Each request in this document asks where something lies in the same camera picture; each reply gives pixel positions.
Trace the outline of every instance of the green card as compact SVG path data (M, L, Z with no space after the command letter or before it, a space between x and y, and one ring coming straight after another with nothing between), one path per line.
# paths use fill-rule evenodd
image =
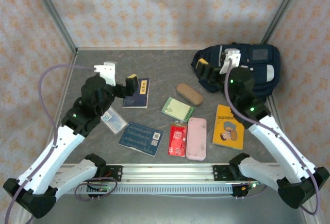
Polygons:
M193 110L194 107L169 97L161 112L186 123Z

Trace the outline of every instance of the card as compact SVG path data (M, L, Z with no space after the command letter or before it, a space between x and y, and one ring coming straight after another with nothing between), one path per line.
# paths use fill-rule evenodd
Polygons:
M112 107L101 116L101 120L114 134L117 134L128 125L125 119Z
M155 156L163 132L144 125L129 123L119 144L127 148Z
M173 99L172 97L169 97L161 111L168 116L174 117L186 123L191 116L193 110L194 107L184 104L176 99Z
M170 129L170 156L186 156L187 124L172 124Z

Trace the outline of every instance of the book cover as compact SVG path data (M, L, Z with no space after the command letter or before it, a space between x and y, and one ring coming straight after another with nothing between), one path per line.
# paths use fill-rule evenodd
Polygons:
M193 110L194 107L169 97L161 112L186 123Z
M138 90L133 96L127 96L123 100L123 108L147 108L149 98L150 78L139 79Z
M243 149L244 127L233 116L230 107L218 105L212 143Z
M129 123L119 144L127 148L155 156L163 132L150 127Z

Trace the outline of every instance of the blue notebook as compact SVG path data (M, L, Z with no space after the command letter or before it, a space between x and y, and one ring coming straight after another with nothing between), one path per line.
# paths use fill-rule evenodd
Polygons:
M138 90L133 96L127 96L123 100L124 108L147 108L149 97L150 78L139 79Z
M144 125L129 123L119 144L133 150L155 156L163 132Z

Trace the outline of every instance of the yellow book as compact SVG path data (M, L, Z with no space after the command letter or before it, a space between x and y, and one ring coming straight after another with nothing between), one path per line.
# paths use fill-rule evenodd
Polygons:
M212 143L243 149L244 126L233 116L230 107L218 105Z

